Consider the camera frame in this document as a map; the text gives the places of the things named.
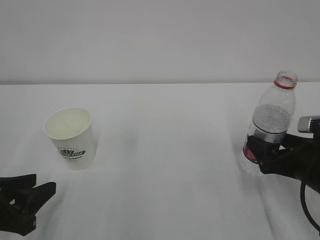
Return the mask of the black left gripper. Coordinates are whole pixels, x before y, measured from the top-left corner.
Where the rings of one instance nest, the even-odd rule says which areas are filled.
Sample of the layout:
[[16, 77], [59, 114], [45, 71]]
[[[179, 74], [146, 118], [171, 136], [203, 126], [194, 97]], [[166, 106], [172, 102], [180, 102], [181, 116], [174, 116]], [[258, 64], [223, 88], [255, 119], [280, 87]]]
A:
[[36, 213], [56, 194], [55, 182], [36, 183], [36, 174], [0, 178], [1, 231], [26, 236], [36, 229]]

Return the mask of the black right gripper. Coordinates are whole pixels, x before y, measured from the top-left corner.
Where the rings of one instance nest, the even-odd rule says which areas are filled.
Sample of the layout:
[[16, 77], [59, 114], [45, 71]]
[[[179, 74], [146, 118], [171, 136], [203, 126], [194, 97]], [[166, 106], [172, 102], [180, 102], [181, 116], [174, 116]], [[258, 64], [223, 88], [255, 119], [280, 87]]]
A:
[[278, 150], [277, 143], [263, 141], [253, 135], [246, 139], [246, 158], [259, 164], [263, 174], [276, 174], [305, 181], [320, 192], [320, 145], [312, 138], [286, 134]]

